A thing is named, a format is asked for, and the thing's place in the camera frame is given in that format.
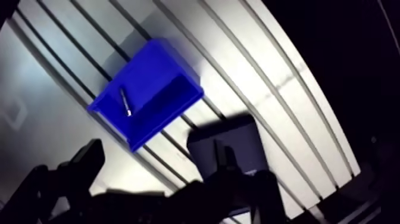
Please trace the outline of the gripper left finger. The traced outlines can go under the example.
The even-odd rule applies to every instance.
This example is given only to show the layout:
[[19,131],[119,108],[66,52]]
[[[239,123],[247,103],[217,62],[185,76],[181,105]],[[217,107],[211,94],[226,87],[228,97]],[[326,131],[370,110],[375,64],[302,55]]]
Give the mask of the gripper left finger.
[[102,141],[92,139],[55,170],[34,167],[2,208],[1,223],[84,223],[104,163]]

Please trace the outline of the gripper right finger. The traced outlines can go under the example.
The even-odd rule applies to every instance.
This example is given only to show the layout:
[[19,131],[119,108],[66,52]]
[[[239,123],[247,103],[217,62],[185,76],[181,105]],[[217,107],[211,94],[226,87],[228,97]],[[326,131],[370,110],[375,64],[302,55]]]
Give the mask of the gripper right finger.
[[276,175],[269,170],[245,174],[232,147],[213,142],[217,170],[205,181],[222,198],[224,208],[247,207],[252,223],[286,223]]

